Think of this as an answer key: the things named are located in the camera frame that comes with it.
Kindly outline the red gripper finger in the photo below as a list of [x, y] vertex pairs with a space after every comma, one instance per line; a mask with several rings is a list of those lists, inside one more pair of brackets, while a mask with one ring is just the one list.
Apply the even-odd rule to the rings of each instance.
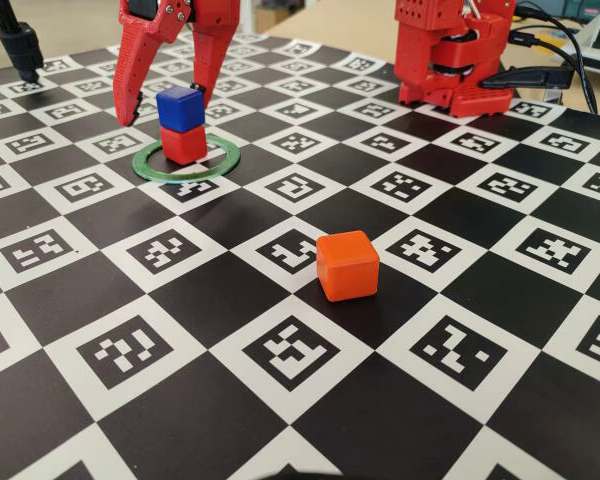
[[191, 1], [120, 1], [122, 37], [113, 79], [113, 98], [120, 125], [138, 118], [142, 85], [163, 43], [173, 43], [189, 19]]
[[236, 24], [193, 24], [193, 82], [204, 94], [204, 107], [212, 96], [227, 49], [237, 30]]

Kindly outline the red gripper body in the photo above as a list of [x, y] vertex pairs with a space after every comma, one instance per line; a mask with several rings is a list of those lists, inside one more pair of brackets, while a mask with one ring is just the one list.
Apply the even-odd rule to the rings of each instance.
[[239, 1], [121, 1], [118, 11], [123, 26], [139, 26], [147, 31], [180, 31], [184, 24], [207, 27], [236, 25]]

